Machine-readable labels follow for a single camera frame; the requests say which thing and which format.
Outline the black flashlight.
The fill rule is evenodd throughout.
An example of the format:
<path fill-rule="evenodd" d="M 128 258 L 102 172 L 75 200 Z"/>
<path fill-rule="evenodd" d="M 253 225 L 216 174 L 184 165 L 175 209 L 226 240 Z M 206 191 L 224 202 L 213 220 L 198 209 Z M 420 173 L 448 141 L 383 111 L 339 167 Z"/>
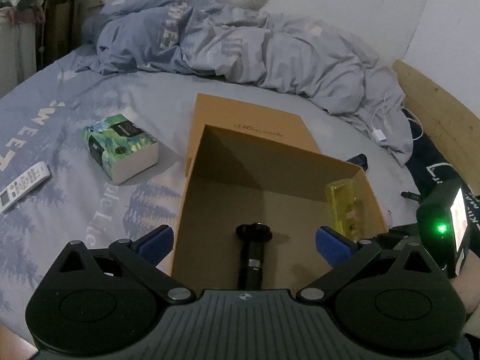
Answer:
<path fill-rule="evenodd" d="M 237 290 L 259 291 L 263 283 L 265 246 L 272 240 L 269 226 L 262 223 L 241 224 L 236 227 L 240 241 Z"/>

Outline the brown cardboard box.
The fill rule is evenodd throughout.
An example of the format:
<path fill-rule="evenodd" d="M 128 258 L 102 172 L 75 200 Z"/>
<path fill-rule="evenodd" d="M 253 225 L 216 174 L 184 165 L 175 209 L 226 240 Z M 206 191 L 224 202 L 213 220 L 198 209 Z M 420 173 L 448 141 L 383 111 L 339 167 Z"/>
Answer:
<path fill-rule="evenodd" d="M 326 186 L 351 180 L 360 234 L 386 232 L 386 222 L 359 166 L 270 139 L 206 126 L 194 152 L 181 207 L 172 277 L 199 292 L 235 289 L 239 225 L 261 223 L 272 239 L 264 259 L 265 289 L 298 291 L 329 271 L 315 247 L 330 222 Z"/>

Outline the brown cardboard box lid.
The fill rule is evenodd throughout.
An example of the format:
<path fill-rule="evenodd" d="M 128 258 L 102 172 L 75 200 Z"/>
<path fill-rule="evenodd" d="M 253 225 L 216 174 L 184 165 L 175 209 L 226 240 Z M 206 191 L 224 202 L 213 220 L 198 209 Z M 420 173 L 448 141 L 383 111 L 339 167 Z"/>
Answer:
<path fill-rule="evenodd" d="M 207 125 L 320 153 L 299 115 L 226 97 L 198 94 L 190 126 L 185 165 L 187 171 L 191 168 L 203 129 Z"/>

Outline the pink small object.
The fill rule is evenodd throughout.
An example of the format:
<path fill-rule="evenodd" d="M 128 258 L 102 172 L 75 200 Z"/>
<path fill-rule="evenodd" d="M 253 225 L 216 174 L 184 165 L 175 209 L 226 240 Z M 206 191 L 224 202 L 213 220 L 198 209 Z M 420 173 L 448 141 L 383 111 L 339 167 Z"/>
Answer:
<path fill-rule="evenodd" d="M 388 227 L 391 227 L 393 225 L 393 219 L 392 219 L 392 214 L 390 210 L 387 210 L 385 212 L 385 222 Z"/>

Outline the dark printed garment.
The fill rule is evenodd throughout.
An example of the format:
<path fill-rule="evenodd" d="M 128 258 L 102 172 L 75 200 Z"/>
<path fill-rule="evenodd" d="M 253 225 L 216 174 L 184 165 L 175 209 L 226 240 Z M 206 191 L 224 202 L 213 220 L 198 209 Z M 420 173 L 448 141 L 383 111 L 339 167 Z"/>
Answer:
<path fill-rule="evenodd" d="M 407 168 L 420 195 L 427 197 L 436 185 L 459 179 L 460 175 L 425 134 L 413 113 L 406 109 L 403 109 L 403 113 L 408 119 L 413 138 L 412 155 L 407 161 Z"/>

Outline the wooden headboard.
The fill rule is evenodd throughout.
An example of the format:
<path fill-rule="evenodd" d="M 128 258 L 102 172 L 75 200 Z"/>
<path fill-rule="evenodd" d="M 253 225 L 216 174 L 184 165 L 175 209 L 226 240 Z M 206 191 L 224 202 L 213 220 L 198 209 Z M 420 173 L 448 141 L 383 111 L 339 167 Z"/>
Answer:
<path fill-rule="evenodd" d="M 479 117 L 407 63 L 397 60 L 392 68 L 406 95 L 406 108 L 418 117 L 440 153 L 479 195 Z"/>

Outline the green tissue pack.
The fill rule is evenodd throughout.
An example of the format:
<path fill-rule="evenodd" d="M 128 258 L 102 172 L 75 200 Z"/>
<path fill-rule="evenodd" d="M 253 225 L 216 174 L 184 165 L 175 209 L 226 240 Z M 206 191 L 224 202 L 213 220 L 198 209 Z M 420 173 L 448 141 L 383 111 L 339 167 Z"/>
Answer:
<path fill-rule="evenodd" d="M 159 141 L 122 114 L 85 127 L 82 136 L 90 155 L 116 185 L 159 160 Z"/>

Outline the blue printed bed sheet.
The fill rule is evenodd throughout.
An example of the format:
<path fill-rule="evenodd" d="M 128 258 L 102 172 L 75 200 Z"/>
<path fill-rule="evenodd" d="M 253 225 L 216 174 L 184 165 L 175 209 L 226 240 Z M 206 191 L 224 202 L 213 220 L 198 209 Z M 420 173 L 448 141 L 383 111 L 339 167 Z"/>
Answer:
<path fill-rule="evenodd" d="M 25 309 L 63 247 L 103 248 L 175 226 L 199 94 L 299 116 L 321 152 L 363 154 L 367 177 L 394 224 L 411 222 L 410 171 L 354 127 L 311 101 L 251 85 L 167 72 L 104 76 L 80 65 L 82 47 L 1 99 L 1 324 L 25 340 Z"/>

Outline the white remote control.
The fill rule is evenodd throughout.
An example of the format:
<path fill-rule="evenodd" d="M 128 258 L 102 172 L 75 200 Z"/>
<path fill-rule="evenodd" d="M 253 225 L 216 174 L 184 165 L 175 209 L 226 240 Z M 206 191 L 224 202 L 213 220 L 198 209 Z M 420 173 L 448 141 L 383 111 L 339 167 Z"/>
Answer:
<path fill-rule="evenodd" d="M 40 161 L 30 166 L 1 191 L 1 213 L 10 210 L 20 199 L 26 197 L 49 177 L 50 170 L 45 162 Z"/>

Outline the blue-grey crumpled duvet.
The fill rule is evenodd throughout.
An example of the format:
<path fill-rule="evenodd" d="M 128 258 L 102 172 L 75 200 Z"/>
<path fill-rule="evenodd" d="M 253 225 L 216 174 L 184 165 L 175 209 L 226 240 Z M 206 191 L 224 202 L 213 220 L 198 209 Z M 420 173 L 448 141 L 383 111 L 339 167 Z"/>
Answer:
<path fill-rule="evenodd" d="M 309 16 L 215 0 L 120 0 L 86 20 L 79 68 L 171 72 L 294 94 L 351 124 L 400 165 L 413 153 L 396 73 L 360 37 Z"/>

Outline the black metal clothes rack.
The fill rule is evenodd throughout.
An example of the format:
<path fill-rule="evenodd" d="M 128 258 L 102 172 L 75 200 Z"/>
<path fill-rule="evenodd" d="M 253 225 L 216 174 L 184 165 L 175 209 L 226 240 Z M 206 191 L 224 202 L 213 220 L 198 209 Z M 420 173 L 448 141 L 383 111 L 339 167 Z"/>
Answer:
<path fill-rule="evenodd" d="M 76 35 L 77 0 L 43 0 L 43 24 L 36 25 L 36 68 L 42 70 L 74 50 L 79 41 Z"/>

